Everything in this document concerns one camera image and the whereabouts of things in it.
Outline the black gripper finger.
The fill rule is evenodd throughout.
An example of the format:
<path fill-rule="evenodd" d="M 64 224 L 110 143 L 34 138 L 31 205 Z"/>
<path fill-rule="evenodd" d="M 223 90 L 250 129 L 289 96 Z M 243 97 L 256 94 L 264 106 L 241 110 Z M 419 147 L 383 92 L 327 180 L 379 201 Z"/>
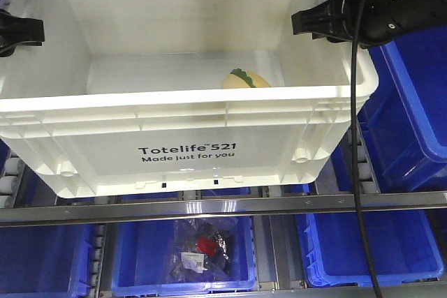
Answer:
<path fill-rule="evenodd" d="M 293 34 L 310 33 L 314 40 L 324 38 L 331 43 L 357 41 L 361 48 L 370 47 L 358 24 L 366 0 L 327 0 L 291 15 Z"/>
<path fill-rule="evenodd" d="M 1 56 L 10 57 L 20 45 L 41 46 L 45 42 L 44 22 L 16 17 L 1 9 Z"/>

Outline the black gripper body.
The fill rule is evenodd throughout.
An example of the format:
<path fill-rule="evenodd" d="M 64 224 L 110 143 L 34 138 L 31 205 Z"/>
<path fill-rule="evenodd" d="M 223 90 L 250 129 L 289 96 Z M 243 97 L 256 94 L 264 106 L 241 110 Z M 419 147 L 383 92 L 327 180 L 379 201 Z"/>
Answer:
<path fill-rule="evenodd" d="M 346 30 L 354 35 L 360 0 L 344 0 Z M 446 24 L 446 0 L 366 0 L 358 34 L 364 47 L 376 47 L 419 30 Z"/>

